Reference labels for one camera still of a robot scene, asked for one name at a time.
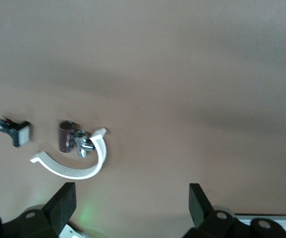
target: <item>black rocker switch with white block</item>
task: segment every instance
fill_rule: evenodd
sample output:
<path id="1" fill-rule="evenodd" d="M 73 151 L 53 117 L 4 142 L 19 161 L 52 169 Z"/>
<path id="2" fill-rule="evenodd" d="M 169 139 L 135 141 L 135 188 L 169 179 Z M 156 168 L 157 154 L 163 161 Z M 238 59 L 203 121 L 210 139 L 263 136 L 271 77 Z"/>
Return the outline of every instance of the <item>black rocker switch with white block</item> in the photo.
<path id="1" fill-rule="evenodd" d="M 0 131 L 11 136 L 13 146 L 20 147 L 29 141 L 30 123 L 24 121 L 17 124 L 6 117 L 2 117 L 0 119 Z"/>

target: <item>white curved bracket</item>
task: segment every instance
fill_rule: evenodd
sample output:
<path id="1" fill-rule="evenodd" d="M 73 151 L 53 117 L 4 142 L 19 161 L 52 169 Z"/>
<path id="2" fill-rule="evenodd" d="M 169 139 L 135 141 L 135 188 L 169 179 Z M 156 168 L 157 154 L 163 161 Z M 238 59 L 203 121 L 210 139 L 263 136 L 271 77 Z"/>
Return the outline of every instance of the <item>white curved bracket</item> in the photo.
<path id="1" fill-rule="evenodd" d="M 58 162 L 54 161 L 52 158 L 50 158 L 45 151 L 38 153 L 37 155 L 34 156 L 34 158 L 30 159 L 30 161 L 33 163 L 39 162 L 50 172 L 64 178 L 68 179 L 91 178 L 101 170 L 102 165 L 107 156 L 107 147 L 103 139 L 103 136 L 105 135 L 106 132 L 107 130 L 105 128 L 101 128 L 99 130 L 96 130 L 90 137 L 90 140 L 92 141 L 98 154 L 98 163 L 95 166 L 90 167 L 88 169 L 77 170 L 63 166 Z"/>

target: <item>brown cylinder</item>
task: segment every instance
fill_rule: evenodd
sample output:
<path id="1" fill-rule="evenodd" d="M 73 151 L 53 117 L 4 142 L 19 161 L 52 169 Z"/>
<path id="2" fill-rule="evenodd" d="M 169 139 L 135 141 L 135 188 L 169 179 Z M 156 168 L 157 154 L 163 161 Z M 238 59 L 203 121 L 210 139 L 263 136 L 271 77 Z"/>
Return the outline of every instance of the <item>brown cylinder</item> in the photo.
<path id="1" fill-rule="evenodd" d="M 61 152 L 70 152 L 74 145 L 75 123 L 69 120 L 63 121 L 59 125 L 59 150 Z"/>

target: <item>beige surface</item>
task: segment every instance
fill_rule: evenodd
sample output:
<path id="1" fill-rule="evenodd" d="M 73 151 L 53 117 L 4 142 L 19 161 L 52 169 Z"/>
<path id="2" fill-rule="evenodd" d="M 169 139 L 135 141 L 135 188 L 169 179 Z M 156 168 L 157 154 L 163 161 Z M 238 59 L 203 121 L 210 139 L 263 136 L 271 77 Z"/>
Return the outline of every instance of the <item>beige surface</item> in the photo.
<path id="1" fill-rule="evenodd" d="M 68 179 L 29 159 L 69 119 L 106 127 L 108 157 L 77 181 L 72 220 L 95 237 L 181 237 L 190 182 L 237 213 L 286 214 L 286 1 L 0 1 L 0 216 Z"/>

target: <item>round metal bolt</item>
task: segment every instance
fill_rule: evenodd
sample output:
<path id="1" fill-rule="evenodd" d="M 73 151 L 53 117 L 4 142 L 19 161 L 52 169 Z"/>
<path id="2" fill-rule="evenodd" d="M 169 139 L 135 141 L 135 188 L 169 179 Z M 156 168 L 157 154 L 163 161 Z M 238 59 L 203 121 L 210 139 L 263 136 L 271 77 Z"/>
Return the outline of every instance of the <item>round metal bolt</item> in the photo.
<path id="1" fill-rule="evenodd" d="M 260 225 L 260 227 L 265 228 L 265 229 L 270 229 L 271 228 L 270 223 L 267 222 L 267 221 L 264 221 L 264 220 L 260 220 L 259 221 L 259 225 Z"/>
<path id="2" fill-rule="evenodd" d="M 34 212 L 30 212 L 26 215 L 26 218 L 32 218 L 33 216 L 35 216 L 35 213 Z"/>
<path id="3" fill-rule="evenodd" d="M 227 219 L 227 215 L 225 213 L 223 213 L 223 212 L 218 212 L 217 213 L 217 217 L 219 219 L 222 219 L 222 220 L 226 220 Z"/>

